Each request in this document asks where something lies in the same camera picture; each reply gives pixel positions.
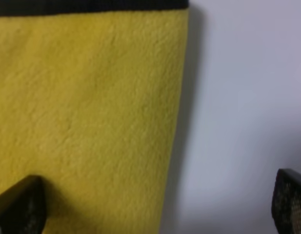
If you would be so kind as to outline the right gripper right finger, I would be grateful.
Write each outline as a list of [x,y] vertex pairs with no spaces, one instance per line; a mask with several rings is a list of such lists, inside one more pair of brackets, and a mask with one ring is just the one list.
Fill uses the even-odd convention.
[[280,234],[301,234],[301,174],[279,169],[276,176],[272,218]]

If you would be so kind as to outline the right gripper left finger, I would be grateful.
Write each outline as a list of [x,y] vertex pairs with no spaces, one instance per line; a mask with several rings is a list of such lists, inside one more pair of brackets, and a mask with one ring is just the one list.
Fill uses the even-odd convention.
[[46,220],[40,176],[27,176],[0,194],[0,234],[41,234]]

